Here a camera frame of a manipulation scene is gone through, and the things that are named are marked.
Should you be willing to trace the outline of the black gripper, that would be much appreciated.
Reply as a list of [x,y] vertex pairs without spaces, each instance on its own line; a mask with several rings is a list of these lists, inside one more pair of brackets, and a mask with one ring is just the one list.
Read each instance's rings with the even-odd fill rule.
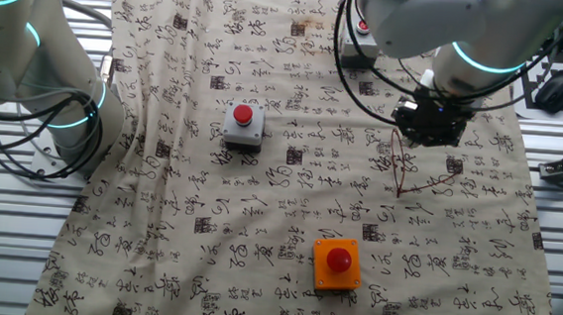
[[439,105],[433,101],[399,101],[392,112],[410,148],[457,147],[467,127],[469,112],[456,107]]

